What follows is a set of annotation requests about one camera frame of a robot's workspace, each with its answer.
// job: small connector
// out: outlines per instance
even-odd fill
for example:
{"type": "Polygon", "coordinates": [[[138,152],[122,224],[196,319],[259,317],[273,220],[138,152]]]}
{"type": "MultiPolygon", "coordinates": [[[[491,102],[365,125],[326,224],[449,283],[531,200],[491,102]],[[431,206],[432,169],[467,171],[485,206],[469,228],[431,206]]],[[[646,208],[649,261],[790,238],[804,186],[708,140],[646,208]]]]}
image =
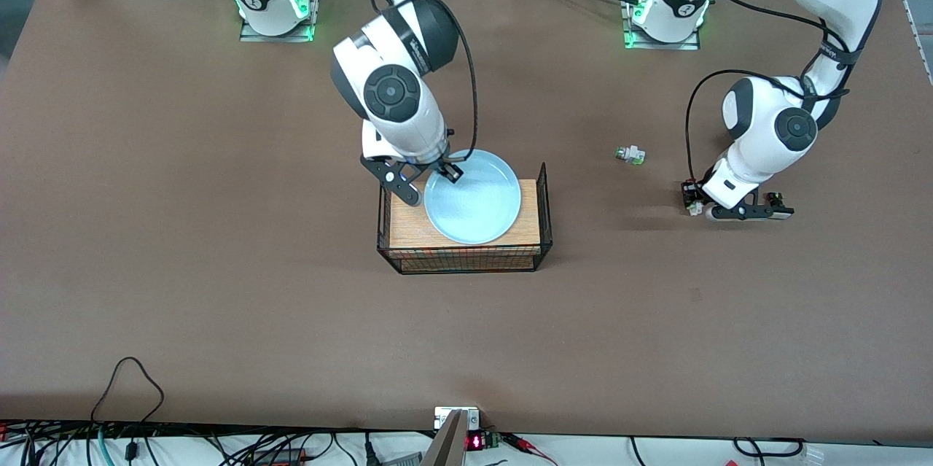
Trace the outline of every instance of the small connector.
{"type": "Polygon", "coordinates": [[[502,438],[502,442],[512,446],[520,452],[531,453],[531,443],[522,439],[522,437],[517,436],[515,433],[499,433],[499,436],[502,438]]]}
{"type": "Polygon", "coordinates": [[[691,217],[699,217],[700,214],[703,213],[703,202],[699,200],[693,201],[693,203],[687,206],[687,210],[691,217]]]}
{"type": "Polygon", "coordinates": [[[639,150],[637,146],[618,147],[616,148],[616,158],[632,165],[641,165],[644,163],[644,151],[639,150]]]}

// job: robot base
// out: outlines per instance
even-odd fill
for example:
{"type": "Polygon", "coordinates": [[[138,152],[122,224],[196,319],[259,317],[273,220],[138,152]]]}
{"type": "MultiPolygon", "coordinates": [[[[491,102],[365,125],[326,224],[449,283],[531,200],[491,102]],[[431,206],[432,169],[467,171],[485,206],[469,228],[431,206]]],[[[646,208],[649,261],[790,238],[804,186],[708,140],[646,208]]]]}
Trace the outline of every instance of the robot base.
{"type": "Polygon", "coordinates": [[[677,43],[663,43],[646,33],[643,28],[632,22],[632,18],[637,18],[644,14],[644,5],[647,0],[639,0],[639,5],[621,3],[622,7],[622,31],[625,37],[626,48],[654,48],[654,50],[699,50],[700,49],[700,25],[703,24],[703,18],[700,17],[700,23],[694,28],[693,34],[684,41],[677,43]]]}
{"type": "Polygon", "coordinates": [[[317,11],[320,3],[321,0],[294,0],[292,5],[296,10],[296,14],[300,12],[303,15],[307,12],[308,16],[299,24],[294,25],[291,31],[287,31],[282,35],[269,36],[257,33],[244,20],[243,26],[240,27],[240,41],[264,43],[307,43],[314,41],[314,26],[317,24],[317,11]]]}

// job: wooden board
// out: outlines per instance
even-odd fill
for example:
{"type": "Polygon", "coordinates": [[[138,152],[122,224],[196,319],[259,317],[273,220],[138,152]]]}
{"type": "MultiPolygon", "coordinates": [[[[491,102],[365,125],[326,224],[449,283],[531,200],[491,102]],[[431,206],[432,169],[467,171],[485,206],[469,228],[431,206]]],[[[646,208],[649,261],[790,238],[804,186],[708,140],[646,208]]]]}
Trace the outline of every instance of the wooden board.
{"type": "MultiPolygon", "coordinates": [[[[522,186],[522,208],[519,217],[503,236],[481,246],[527,246],[539,244],[541,233],[537,221],[537,190],[534,180],[519,180],[522,186]]],[[[418,190],[424,191],[424,180],[415,181],[418,190]]],[[[434,227],[427,217],[424,206],[406,206],[399,197],[392,195],[392,214],[389,219],[389,248],[409,247],[464,247],[454,242],[434,227]]]]}

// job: metal bracket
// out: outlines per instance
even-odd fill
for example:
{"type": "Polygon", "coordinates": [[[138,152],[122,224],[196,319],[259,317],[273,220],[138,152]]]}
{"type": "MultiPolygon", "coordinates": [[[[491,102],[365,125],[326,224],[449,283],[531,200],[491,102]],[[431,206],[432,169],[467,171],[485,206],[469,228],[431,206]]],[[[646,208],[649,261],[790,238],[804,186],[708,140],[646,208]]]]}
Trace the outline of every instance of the metal bracket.
{"type": "Polygon", "coordinates": [[[437,435],[424,454],[421,466],[463,466],[467,432],[480,427],[480,410],[475,407],[434,408],[437,435]]]}
{"type": "Polygon", "coordinates": [[[480,429],[480,409],[476,406],[440,406],[434,408],[434,429],[440,430],[444,425],[450,412],[461,410],[466,412],[467,429],[470,432],[480,429]]]}
{"type": "Polygon", "coordinates": [[[307,43],[313,41],[314,27],[317,24],[317,10],[320,3],[321,0],[297,0],[296,8],[307,8],[308,16],[301,20],[299,24],[294,25],[292,30],[281,35],[270,36],[257,33],[246,23],[246,20],[243,20],[243,26],[240,27],[240,41],[247,43],[307,43]]]}
{"type": "Polygon", "coordinates": [[[633,5],[620,1],[622,7],[622,32],[625,38],[626,48],[654,48],[654,50],[699,50],[700,49],[700,25],[703,24],[703,14],[700,14],[700,21],[697,27],[693,29],[690,37],[679,43],[663,43],[644,33],[639,25],[632,22],[632,18],[640,15],[641,5],[633,5]]]}
{"type": "MultiPolygon", "coordinates": [[[[411,163],[403,163],[403,161],[394,161],[394,163],[390,163],[390,159],[384,158],[369,159],[362,155],[359,157],[359,162],[362,163],[373,176],[376,176],[376,179],[379,180],[379,183],[383,184],[383,187],[396,193],[396,196],[399,197],[401,201],[404,201],[404,203],[412,207],[421,203],[421,194],[418,193],[417,187],[411,184],[411,182],[416,180],[418,176],[424,172],[419,166],[411,163]],[[402,169],[406,167],[413,170],[413,176],[405,176],[402,169]]],[[[436,430],[438,427],[440,427],[440,424],[434,422],[434,429],[436,430]]]]}

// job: green led light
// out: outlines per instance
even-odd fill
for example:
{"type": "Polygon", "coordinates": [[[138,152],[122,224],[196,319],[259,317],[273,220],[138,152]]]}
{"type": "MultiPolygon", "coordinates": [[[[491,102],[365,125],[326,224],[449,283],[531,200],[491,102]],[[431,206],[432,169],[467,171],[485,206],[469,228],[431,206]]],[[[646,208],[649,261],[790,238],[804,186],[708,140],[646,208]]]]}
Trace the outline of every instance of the green led light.
{"type": "Polygon", "coordinates": [[[299,18],[305,18],[308,14],[308,0],[289,0],[292,4],[294,14],[299,18]]]}
{"type": "Polygon", "coordinates": [[[243,4],[240,3],[240,0],[233,0],[233,3],[236,3],[236,9],[240,12],[240,17],[245,20],[246,15],[243,14],[243,4]]]}

